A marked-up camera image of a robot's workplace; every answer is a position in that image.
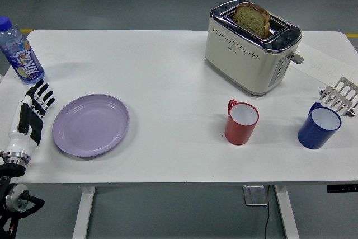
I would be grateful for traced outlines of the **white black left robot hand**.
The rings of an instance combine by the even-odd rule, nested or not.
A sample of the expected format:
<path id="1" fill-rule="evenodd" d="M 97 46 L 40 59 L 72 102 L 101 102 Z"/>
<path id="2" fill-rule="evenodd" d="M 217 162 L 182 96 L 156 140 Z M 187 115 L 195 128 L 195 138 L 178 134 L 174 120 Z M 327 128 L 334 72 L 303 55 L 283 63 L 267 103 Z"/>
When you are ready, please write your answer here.
<path id="1" fill-rule="evenodd" d="M 26 93 L 16 107 L 9 130 L 10 142 L 3 158 L 31 159 L 32 150 L 40 144 L 43 118 L 54 103 L 53 91 L 42 79 Z"/>

